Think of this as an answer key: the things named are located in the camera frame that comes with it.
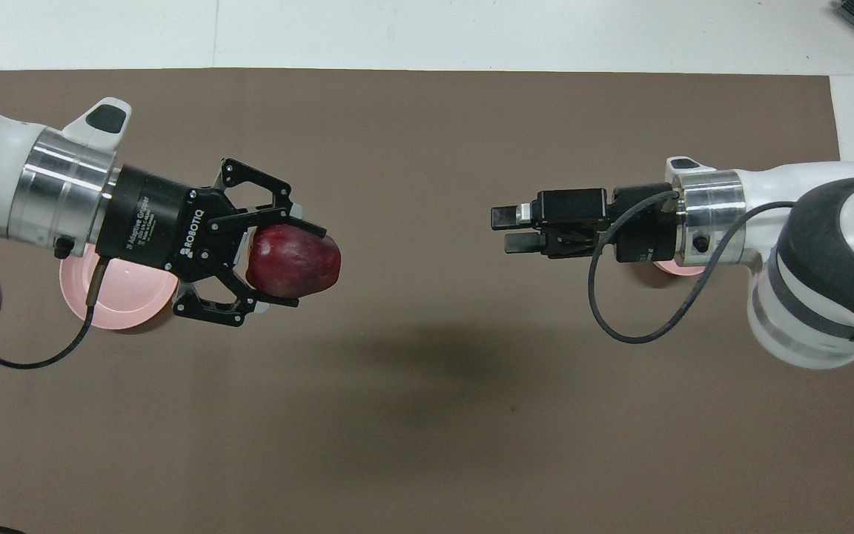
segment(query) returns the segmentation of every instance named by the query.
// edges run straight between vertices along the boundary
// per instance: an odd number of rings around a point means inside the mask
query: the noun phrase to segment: apple
[[[299,298],[335,285],[341,268],[342,252],[331,237],[274,224],[252,237],[246,280],[272,297]]]

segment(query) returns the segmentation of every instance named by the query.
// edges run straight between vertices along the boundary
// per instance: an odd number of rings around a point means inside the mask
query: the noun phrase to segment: pink disc
[[[97,264],[94,246],[86,245],[84,256],[65,258],[58,270],[64,301],[81,319],[85,318],[87,287]],[[176,281],[166,271],[111,260],[91,324],[105,330],[122,330],[145,322],[167,305],[176,290]]]
[[[675,274],[679,277],[695,277],[704,271],[703,267],[681,267],[674,260],[655,261],[655,266],[665,273]]]

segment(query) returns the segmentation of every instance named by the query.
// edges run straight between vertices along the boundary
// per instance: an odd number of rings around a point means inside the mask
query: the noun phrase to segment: screw
[[[708,236],[697,236],[694,237],[691,244],[694,246],[695,250],[704,254],[707,252],[707,249],[711,248],[711,239]]]

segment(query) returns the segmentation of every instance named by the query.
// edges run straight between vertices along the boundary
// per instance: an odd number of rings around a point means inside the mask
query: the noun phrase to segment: brown mat
[[[854,364],[796,369],[719,271],[674,332],[619,344],[587,263],[507,257],[489,207],[657,182],[664,159],[837,159],[826,78],[341,70],[0,72],[0,113],[133,105],[122,161],[294,185],[339,284],[241,329],[162,314],[0,368],[0,523],[61,532],[854,531]],[[254,204],[262,199],[244,202]],[[78,319],[50,252],[0,243],[0,354]],[[646,332],[690,289],[603,260]]]

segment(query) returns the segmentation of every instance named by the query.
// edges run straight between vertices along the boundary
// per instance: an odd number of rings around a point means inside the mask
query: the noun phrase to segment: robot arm
[[[99,256],[170,271],[179,280],[173,312],[230,326],[270,304],[298,300],[263,294],[234,271],[250,227],[285,223],[318,236],[325,228],[301,219],[291,186],[257,169],[224,159],[213,187],[190,187],[128,165],[116,149],[130,118],[126,102],[107,98],[62,131],[0,116],[0,237],[81,256]],[[224,191],[250,182],[271,203],[236,208]],[[235,296],[203,300],[193,284],[216,277]]]
[[[535,230],[508,234],[508,253],[592,256],[624,210],[674,190],[676,200],[641,210],[610,243],[619,261],[704,265],[736,220],[790,200],[792,212],[752,217],[716,261],[749,267],[750,327],[774,355],[814,369],[854,360],[854,163],[718,171],[679,156],[668,159],[665,178],[617,189],[607,205],[602,189],[544,191],[533,202],[492,209],[492,228]]]

